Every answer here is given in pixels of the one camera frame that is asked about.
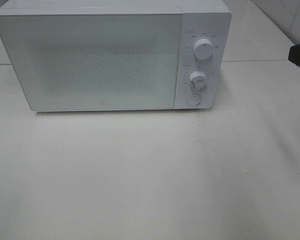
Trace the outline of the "round white door release button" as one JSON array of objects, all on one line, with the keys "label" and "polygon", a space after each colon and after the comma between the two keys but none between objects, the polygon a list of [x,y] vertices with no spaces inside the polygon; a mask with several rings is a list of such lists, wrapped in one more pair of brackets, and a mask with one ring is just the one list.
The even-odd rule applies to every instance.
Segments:
[{"label": "round white door release button", "polygon": [[201,96],[199,94],[191,94],[187,96],[186,103],[189,106],[197,106],[201,103]]}]

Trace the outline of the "white microwave knob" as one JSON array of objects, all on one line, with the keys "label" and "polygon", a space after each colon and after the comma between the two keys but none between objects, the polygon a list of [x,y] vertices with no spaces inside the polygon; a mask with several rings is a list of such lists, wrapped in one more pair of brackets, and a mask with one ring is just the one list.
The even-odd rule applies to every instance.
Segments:
[{"label": "white microwave knob", "polygon": [[189,75],[188,80],[192,89],[202,89],[208,79],[203,71],[194,71]]},{"label": "white microwave knob", "polygon": [[207,37],[200,38],[193,43],[193,53],[198,60],[208,59],[214,51],[214,43]]}]

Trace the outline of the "white microwave door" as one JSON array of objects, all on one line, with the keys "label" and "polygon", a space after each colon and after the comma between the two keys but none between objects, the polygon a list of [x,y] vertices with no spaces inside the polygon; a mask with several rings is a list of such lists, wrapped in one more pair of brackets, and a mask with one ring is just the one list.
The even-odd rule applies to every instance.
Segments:
[{"label": "white microwave door", "polygon": [[31,110],[174,107],[180,14],[0,16]]}]

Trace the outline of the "white microwave oven body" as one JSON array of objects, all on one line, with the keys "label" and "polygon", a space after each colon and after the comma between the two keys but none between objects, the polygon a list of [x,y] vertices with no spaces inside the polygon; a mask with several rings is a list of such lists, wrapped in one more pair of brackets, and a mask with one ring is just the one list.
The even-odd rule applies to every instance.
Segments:
[{"label": "white microwave oven body", "polygon": [[[209,109],[213,105],[220,67],[224,55],[232,14],[221,0],[9,0],[0,7],[0,16],[109,16],[180,14],[177,74],[173,108],[65,111],[130,111]],[[199,60],[193,44],[209,38],[214,44],[212,55]],[[189,75],[206,74],[202,89],[191,88]],[[189,95],[201,96],[199,105],[186,102]]]}]

